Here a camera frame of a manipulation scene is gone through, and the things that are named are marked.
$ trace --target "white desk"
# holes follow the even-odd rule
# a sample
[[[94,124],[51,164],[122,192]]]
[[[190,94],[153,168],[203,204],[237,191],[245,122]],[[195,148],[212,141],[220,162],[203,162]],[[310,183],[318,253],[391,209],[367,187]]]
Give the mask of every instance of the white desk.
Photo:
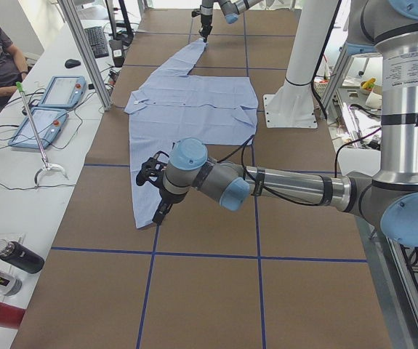
[[[83,21],[85,28],[104,23],[106,22],[98,20]],[[26,93],[46,87],[51,77],[55,75],[82,75],[90,84],[91,79],[84,65],[72,69],[65,68],[64,63],[68,58],[82,61],[69,27],[65,25],[23,82]],[[97,64],[100,70],[106,69],[109,64],[113,64],[111,55],[97,59]],[[19,97],[18,92],[13,96],[13,98],[16,97]],[[9,104],[0,113],[0,125],[19,124],[24,119],[21,109],[22,103],[20,101]],[[61,151],[53,147],[47,148],[49,160],[64,166],[68,179],[64,178],[60,172],[48,172],[47,174],[45,172],[41,176],[41,185],[76,184],[84,158],[92,144],[103,114],[97,95],[92,95],[84,105],[77,109],[77,113],[82,117],[84,123],[69,146]],[[78,124],[79,120],[75,114],[69,113],[68,120],[54,144],[58,147],[64,146]],[[0,137],[11,137],[14,132],[13,128],[1,128]],[[0,147],[5,145],[7,145],[7,141],[0,141]],[[21,151],[11,147],[0,150],[0,182],[11,188],[34,186],[34,175],[41,166],[42,161],[38,151]],[[73,187],[27,191],[10,191],[0,187],[0,233],[24,234],[23,244],[41,256],[47,257],[72,192]],[[40,273],[31,275],[17,268],[12,270],[13,275],[23,282],[23,287],[15,296],[5,297],[4,302],[26,308]],[[16,330],[0,328],[0,349],[9,348],[15,335]]]

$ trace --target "tile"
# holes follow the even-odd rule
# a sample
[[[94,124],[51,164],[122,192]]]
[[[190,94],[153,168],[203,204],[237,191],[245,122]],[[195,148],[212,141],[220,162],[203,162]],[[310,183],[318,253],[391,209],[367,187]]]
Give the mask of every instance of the tile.
[[[245,68],[194,68],[189,75],[199,76],[247,76]]]
[[[269,349],[390,349],[367,264],[262,261]]]
[[[256,260],[157,256],[141,349],[262,347]]]
[[[212,36],[196,67],[246,67],[243,36]]]
[[[351,214],[259,198],[262,256],[366,259]]]
[[[112,106],[104,112],[85,164],[129,165],[129,117]]]
[[[296,35],[298,22],[289,9],[248,11],[245,15],[247,35]]]
[[[326,120],[318,120],[317,129],[268,129],[264,113],[257,115],[257,165],[288,171],[333,171],[335,152]]]
[[[264,95],[274,95],[283,86],[285,75],[286,69],[249,69],[249,78],[259,100],[258,110],[264,110]]]
[[[136,34],[125,65],[161,65],[188,44],[188,35]]]
[[[208,42],[212,41],[213,35],[244,35],[244,14],[240,15],[238,20],[233,24],[226,23],[225,16],[219,9],[214,9],[212,17],[212,32],[209,35]],[[199,35],[201,29],[201,18],[196,17],[193,20],[192,34]]]
[[[134,67],[124,65],[113,89],[112,101],[118,107],[126,107],[131,92],[136,91],[157,67]]]
[[[250,68],[288,68],[294,38],[248,36],[247,57]]]
[[[85,166],[55,247],[152,251],[155,226],[136,229],[128,167]]]
[[[11,348],[134,347],[149,264],[143,255],[51,251]]]
[[[235,147],[209,146],[209,155],[221,159]],[[240,164],[240,153],[230,159]],[[250,149],[245,154],[251,164]],[[254,199],[232,212],[197,190],[172,207],[159,230],[157,250],[203,254],[257,255]]]
[[[190,33],[191,9],[146,9],[138,31],[151,33]]]

